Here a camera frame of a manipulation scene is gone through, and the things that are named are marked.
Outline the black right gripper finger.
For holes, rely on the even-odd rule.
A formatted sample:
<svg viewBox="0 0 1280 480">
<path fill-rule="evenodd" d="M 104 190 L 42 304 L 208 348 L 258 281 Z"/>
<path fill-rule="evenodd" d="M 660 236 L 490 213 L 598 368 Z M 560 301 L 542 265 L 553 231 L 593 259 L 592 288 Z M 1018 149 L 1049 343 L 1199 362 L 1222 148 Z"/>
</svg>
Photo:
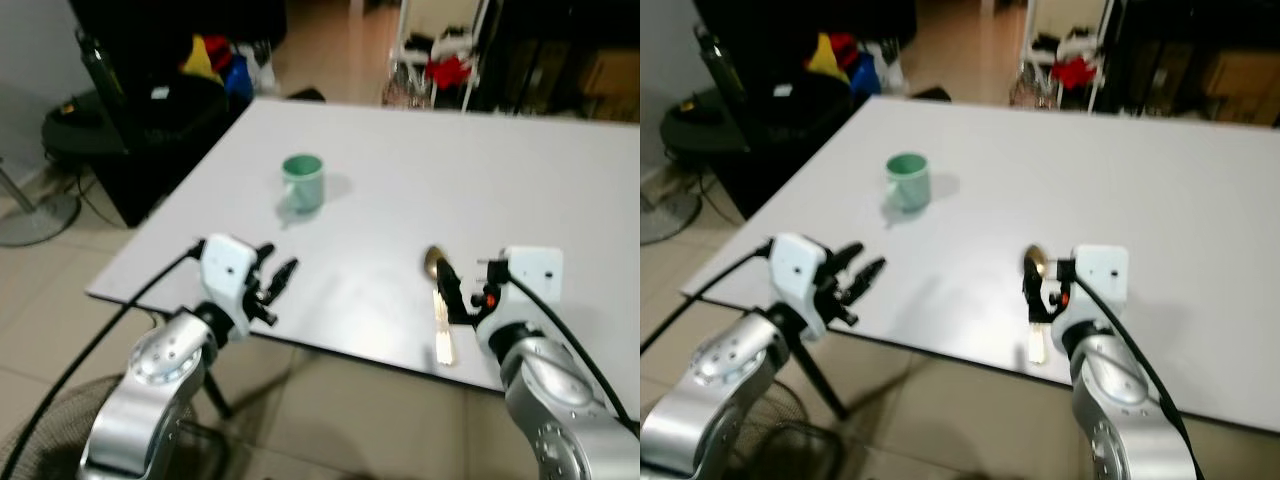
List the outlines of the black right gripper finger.
<svg viewBox="0 0 1280 480">
<path fill-rule="evenodd" d="M 1023 296 L 1028 307 L 1029 323 L 1051 323 L 1050 312 L 1042 300 L 1043 275 L 1039 264 L 1033 257 L 1024 257 L 1023 269 Z"/>
<path fill-rule="evenodd" d="M 460 278 L 447 260 L 436 260 L 436 291 L 445 306 L 447 321 L 452 325 L 467 325 L 468 310 L 460 289 Z"/>
</svg>

